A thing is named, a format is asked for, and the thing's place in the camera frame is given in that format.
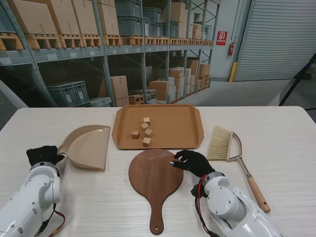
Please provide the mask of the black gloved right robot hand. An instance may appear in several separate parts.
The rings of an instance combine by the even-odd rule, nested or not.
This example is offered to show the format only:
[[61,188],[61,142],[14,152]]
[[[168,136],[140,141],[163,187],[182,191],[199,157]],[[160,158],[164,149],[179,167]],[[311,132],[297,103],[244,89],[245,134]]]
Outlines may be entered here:
[[171,161],[171,166],[189,171],[199,178],[215,172],[215,169],[201,153],[191,150],[182,150],[177,152],[174,158],[179,161]]

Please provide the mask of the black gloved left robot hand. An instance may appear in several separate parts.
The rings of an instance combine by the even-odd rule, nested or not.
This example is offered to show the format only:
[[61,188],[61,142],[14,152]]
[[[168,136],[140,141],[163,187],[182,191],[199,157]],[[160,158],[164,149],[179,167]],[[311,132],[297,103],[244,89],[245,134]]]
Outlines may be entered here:
[[28,149],[26,151],[29,163],[34,166],[37,163],[48,162],[56,165],[58,162],[62,161],[65,156],[59,155],[56,146],[42,146],[39,148]]

